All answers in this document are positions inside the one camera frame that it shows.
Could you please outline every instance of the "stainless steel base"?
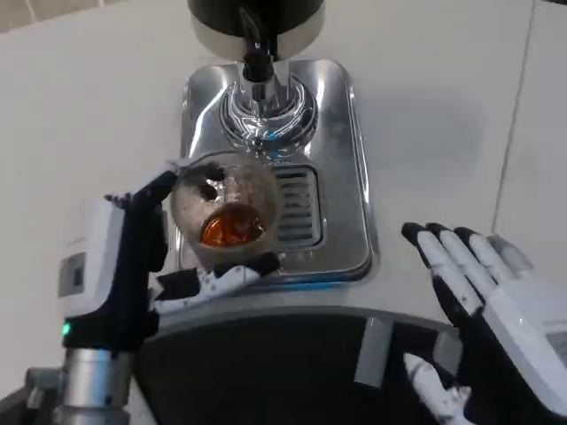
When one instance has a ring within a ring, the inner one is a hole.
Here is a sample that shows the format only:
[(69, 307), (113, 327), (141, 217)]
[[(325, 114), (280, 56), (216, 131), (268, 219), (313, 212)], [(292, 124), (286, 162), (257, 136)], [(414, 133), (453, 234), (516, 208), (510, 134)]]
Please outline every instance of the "stainless steel base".
[[(315, 96), (319, 117), (308, 144), (274, 161), (285, 205), (277, 248), (282, 271), (262, 288), (359, 279), (375, 257), (361, 132), (348, 74), (324, 59), (293, 61), (291, 71)], [(236, 65), (208, 66), (191, 76), (183, 99), (182, 156), (199, 158), (231, 149), (219, 106), (237, 80)], [(185, 258), (190, 248), (184, 249), (179, 232), (175, 239), (178, 266), (192, 267)]]

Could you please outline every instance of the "glass cup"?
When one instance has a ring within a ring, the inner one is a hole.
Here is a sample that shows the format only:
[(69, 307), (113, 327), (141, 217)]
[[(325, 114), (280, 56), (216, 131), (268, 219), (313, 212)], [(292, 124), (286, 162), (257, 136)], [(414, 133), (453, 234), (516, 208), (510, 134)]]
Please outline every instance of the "glass cup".
[[(205, 197), (194, 179), (187, 177), (195, 166), (209, 162), (223, 168), (225, 173), (222, 182), (207, 180), (217, 191), (215, 199)], [(260, 237), (234, 246), (202, 243), (204, 232), (215, 217), (239, 207), (256, 213), (263, 228)], [(224, 263), (242, 263), (273, 249), (281, 213), (279, 186), (270, 169), (257, 159), (234, 151), (209, 154), (183, 170), (171, 196), (171, 213), (175, 225), (205, 269)]]

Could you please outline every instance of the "tea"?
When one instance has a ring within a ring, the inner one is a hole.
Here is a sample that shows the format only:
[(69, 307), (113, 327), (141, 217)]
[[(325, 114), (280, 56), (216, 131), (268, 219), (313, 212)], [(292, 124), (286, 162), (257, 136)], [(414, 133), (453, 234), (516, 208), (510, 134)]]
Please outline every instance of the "tea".
[(201, 243), (225, 248), (255, 241), (264, 232), (264, 225), (253, 207), (228, 204), (205, 223)]

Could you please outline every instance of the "coffee machine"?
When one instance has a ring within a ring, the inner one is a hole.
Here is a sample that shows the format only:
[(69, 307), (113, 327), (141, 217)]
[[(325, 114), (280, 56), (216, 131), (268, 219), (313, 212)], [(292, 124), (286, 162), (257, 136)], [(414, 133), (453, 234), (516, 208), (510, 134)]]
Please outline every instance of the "coffee machine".
[[(346, 70), (291, 60), (321, 33), (323, 0), (188, 0), (193, 30), (233, 63), (197, 70), (183, 96), (182, 157), (236, 150), (270, 167), (282, 216), (279, 274), (262, 288), (360, 279), (376, 261), (369, 184)], [(195, 266), (175, 231), (175, 265)]]

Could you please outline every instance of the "black machine top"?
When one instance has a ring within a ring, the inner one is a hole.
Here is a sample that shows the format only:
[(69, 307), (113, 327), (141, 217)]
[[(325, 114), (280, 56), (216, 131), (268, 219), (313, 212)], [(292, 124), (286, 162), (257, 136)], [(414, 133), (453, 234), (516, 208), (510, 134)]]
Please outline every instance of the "black machine top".
[(241, 8), (262, 22), (269, 38), (293, 29), (313, 16), (323, 0), (188, 0), (195, 16), (204, 25), (223, 33), (245, 37)]

